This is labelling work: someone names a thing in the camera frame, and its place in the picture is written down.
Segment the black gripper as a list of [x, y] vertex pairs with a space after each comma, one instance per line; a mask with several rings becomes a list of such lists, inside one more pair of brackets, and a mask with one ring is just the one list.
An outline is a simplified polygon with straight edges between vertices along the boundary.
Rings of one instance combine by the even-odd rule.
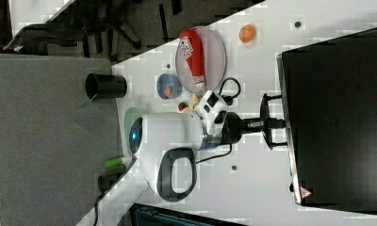
[[238, 114], [229, 112], [222, 129], [222, 144], [236, 144], [245, 134], [262, 131], [259, 118], [242, 119]]

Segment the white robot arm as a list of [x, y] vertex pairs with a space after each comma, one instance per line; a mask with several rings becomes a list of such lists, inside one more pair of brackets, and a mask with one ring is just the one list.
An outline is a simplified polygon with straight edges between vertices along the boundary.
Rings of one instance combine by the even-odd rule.
[[[221, 145], [236, 144], [244, 134], [258, 133], [264, 123], [259, 118], [241, 119], [229, 112], [217, 135], [206, 131], [205, 119], [195, 112], [145, 114], [133, 123], [129, 146], [149, 187], [166, 202], [180, 202], [197, 181], [195, 155]], [[178, 159], [189, 161], [191, 184], [184, 192], [172, 189], [172, 169]]]

